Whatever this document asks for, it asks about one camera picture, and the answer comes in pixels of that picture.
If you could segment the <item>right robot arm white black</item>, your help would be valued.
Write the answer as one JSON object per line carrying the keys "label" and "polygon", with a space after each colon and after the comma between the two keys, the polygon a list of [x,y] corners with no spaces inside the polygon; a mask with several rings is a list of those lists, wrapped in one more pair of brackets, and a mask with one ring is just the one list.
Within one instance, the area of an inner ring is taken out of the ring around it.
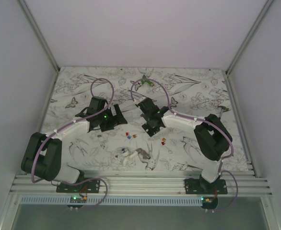
{"label": "right robot arm white black", "polygon": [[184,132],[193,132],[201,153],[206,158],[204,168],[199,177],[199,187],[203,193],[210,194],[220,179],[223,154],[229,149],[233,155],[232,137],[219,117],[210,114],[207,117],[191,117],[180,114],[164,106],[159,108],[153,100],[143,97],[135,102],[142,111],[146,123],[142,125],[149,136],[155,135],[160,128],[177,128]]}

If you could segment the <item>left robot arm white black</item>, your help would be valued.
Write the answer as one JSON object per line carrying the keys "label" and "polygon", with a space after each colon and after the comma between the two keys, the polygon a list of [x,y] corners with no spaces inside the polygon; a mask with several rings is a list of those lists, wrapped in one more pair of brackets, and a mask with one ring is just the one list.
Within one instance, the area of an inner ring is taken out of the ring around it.
{"label": "left robot arm white black", "polygon": [[69,123],[47,133],[35,132],[31,135],[21,169],[31,175],[33,183],[42,180],[59,181],[68,185],[73,192],[80,192],[85,187],[81,171],[62,163],[63,144],[78,136],[100,127],[105,132],[117,125],[127,124],[119,105],[114,104],[115,114],[109,108],[110,102],[100,97],[93,97],[88,107],[81,110]]}

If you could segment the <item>black fuse box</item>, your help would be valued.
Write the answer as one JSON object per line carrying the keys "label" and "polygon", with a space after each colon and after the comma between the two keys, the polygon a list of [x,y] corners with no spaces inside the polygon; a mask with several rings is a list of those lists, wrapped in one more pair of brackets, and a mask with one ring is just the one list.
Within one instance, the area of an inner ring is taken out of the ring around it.
{"label": "black fuse box", "polygon": [[161,128],[163,127],[163,126],[154,126],[154,127],[152,127],[152,126],[150,126],[148,123],[145,123],[145,124],[143,124],[142,126],[141,126],[143,129],[144,129],[144,131],[148,134],[148,136],[150,136],[150,137],[152,137],[152,136],[154,136],[155,134],[157,134],[160,130],[161,130]]}

